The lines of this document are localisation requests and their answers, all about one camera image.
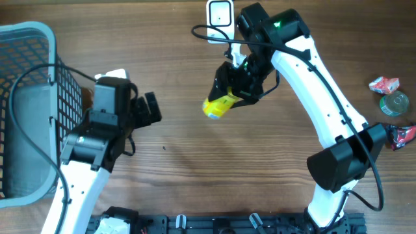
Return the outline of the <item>black red hex wrench packet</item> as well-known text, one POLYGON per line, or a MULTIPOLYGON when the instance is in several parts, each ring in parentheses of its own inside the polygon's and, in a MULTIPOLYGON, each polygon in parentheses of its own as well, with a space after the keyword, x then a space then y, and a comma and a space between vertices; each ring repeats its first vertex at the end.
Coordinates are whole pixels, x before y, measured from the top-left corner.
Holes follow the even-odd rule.
POLYGON ((387 142, 388 146, 393 150, 399 150, 406 144, 415 140, 415 125, 407 127, 397 127, 395 125, 387 125, 387 142))

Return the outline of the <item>red white snack packet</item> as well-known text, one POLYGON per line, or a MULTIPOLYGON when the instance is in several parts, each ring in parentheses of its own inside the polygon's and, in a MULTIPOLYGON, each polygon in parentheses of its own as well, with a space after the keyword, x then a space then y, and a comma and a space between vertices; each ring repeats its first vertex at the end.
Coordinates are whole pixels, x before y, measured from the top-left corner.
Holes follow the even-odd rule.
POLYGON ((392 94, 400 86, 399 78, 378 77, 369 83, 369 88, 379 94, 392 94))

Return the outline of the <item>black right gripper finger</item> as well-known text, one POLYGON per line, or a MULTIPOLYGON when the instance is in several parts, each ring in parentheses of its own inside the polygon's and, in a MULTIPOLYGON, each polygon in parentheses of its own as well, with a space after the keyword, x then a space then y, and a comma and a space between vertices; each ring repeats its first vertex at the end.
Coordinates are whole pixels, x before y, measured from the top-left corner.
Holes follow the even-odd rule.
POLYGON ((228 87, 234 84, 235 72, 236 70, 230 62, 224 62, 216 70, 213 87, 208 95, 209 101, 217 100, 228 94, 228 87))
POLYGON ((248 105, 254 105, 259 101, 257 98, 239 98, 234 104, 232 105, 233 108, 243 107, 248 105))

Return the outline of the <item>round tin can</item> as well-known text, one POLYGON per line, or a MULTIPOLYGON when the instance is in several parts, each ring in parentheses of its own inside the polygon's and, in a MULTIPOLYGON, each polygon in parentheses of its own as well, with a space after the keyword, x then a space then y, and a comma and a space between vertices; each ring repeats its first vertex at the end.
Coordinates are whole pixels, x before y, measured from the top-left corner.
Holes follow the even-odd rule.
POLYGON ((410 101, 403 92, 395 91, 383 96, 379 106, 381 111, 388 116, 400 116, 408 111, 410 101))

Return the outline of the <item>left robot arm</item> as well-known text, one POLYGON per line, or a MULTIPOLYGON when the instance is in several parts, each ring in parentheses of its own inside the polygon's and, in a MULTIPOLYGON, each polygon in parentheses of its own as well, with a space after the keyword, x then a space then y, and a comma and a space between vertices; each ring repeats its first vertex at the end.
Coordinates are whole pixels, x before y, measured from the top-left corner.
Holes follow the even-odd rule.
POLYGON ((153 92, 139 96, 129 79, 99 78, 93 105, 64 138, 59 167, 63 177, 42 233, 85 233, 117 158, 134 155, 126 151, 125 142, 132 139, 135 129, 161 119, 153 92))

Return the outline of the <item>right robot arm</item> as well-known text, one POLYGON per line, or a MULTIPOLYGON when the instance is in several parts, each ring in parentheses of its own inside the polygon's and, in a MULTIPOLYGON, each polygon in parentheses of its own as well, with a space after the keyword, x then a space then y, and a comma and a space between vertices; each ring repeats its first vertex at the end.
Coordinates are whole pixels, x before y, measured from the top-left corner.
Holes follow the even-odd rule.
POLYGON ((345 98, 296 10, 270 16, 254 3, 234 18, 231 2, 209 1, 206 29, 210 43, 229 47, 203 103, 204 114, 218 119, 232 108, 257 103, 266 94, 263 83, 272 72, 286 79, 322 145, 321 152, 307 159, 316 183, 305 214, 307 230, 338 228, 358 181, 368 170, 378 175, 376 160, 387 138, 384 128, 369 125, 345 98))

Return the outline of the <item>yellow mentos gum bottle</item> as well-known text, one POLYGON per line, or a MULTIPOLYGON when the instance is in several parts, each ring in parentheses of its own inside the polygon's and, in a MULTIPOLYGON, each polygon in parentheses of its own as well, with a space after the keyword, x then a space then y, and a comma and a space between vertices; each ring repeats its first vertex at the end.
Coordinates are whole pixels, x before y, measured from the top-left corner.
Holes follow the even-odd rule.
POLYGON ((238 102, 239 97, 232 94, 232 89, 228 88, 227 93, 224 96, 219 97, 213 101, 209 101, 208 98, 205 99, 202 105, 203 113, 214 120, 220 119, 236 102, 238 102))

